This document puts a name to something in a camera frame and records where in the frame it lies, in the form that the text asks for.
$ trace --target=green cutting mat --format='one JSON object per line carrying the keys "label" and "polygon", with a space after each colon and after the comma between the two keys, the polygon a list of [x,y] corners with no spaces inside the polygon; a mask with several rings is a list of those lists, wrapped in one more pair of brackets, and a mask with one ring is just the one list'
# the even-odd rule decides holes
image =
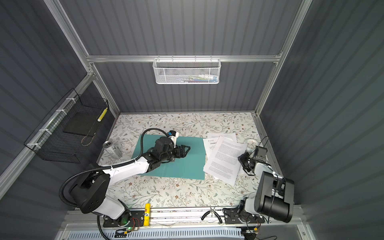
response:
{"label": "green cutting mat", "polygon": [[[155,141],[162,136],[145,134],[143,140],[143,152],[146,152],[151,147],[154,147]],[[205,173],[203,171],[203,167],[205,165],[205,148],[203,139],[200,137],[178,137],[176,144],[191,147],[191,150],[188,152],[186,157],[176,158],[174,162],[160,164],[158,168],[142,175],[204,180]],[[140,138],[136,144],[132,157],[136,157],[139,154]]]}

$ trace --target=tabletop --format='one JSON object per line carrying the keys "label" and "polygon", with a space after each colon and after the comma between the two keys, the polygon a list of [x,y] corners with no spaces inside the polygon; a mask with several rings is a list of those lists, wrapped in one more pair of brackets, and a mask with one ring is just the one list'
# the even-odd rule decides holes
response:
{"label": "tabletop", "polygon": [[[140,134],[150,127],[202,138],[207,132],[234,132],[238,142],[247,138],[260,141],[251,113],[122,114],[110,137],[121,144],[122,157],[114,160],[104,152],[99,165],[131,159]],[[129,208],[143,208],[146,203],[152,207],[236,206],[244,196],[255,194],[258,182],[257,177],[247,175],[238,176],[235,186],[207,173],[205,180],[134,175],[110,186],[107,194],[121,199]]]}

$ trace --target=corrugated wall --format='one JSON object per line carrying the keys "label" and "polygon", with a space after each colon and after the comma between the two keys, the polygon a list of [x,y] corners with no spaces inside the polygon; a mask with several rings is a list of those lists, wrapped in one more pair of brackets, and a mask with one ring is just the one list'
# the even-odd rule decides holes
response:
{"label": "corrugated wall", "polygon": [[[86,75],[43,0],[0,1],[0,173],[55,104]],[[84,94],[99,96],[91,84]],[[96,161],[114,117],[109,112],[89,148]],[[60,185],[88,162],[35,156],[0,200],[1,239],[53,239],[69,209]]]}
{"label": "corrugated wall", "polygon": [[383,11],[315,1],[261,114],[318,240],[384,237]]}
{"label": "corrugated wall", "polygon": [[273,63],[222,63],[219,84],[157,84],[151,63],[97,63],[121,112],[255,110]]}
{"label": "corrugated wall", "polygon": [[[275,55],[300,0],[61,1],[90,55]],[[254,110],[272,63],[223,63],[217,85],[163,86],[151,64],[97,63],[121,112]]]}

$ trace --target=floral tablecloth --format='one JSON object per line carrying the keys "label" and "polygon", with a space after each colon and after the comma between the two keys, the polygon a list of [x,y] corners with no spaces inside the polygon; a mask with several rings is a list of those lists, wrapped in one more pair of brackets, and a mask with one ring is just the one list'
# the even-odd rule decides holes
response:
{"label": "floral tablecloth", "polygon": [[[104,152],[99,165],[131,159],[140,134],[150,127],[174,129],[187,137],[206,138],[207,132],[235,132],[238,142],[247,138],[260,140],[251,113],[120,115],[111,138],[121,144],[123,156],[116,161]],[[121,199],[129,208],[142,208],[146,203],[152,207],[228,206],[237,205],[244,196],[255,193],[257,187],[258,179],[247,175],[239,176],[235,186],[215,180],[207,173],[205,180],[135,175],[112,185],[108,195]]]}

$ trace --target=black-handled pliers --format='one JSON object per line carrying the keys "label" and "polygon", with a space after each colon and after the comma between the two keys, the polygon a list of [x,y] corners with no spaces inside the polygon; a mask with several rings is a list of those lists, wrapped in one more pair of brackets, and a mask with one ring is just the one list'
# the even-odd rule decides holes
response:
{"label": "black-handled pliers", "polygon": [[213,216],[213,214],[215,214],[215,216],[216,216],[217,219],[218,219],[218,223],[220,223],[220,224],[223,223],[223,220],[221,220],[221,217],[220,217],[220,215],[215,211],[215,208],[211,208],[211,209],[208,210],[206,213],[204,213],[204,215],[201,217],[201,220],[204,220],[204,218],[205,218],[206,216],[208,216],[208,214],[212,214],[212,216]]}

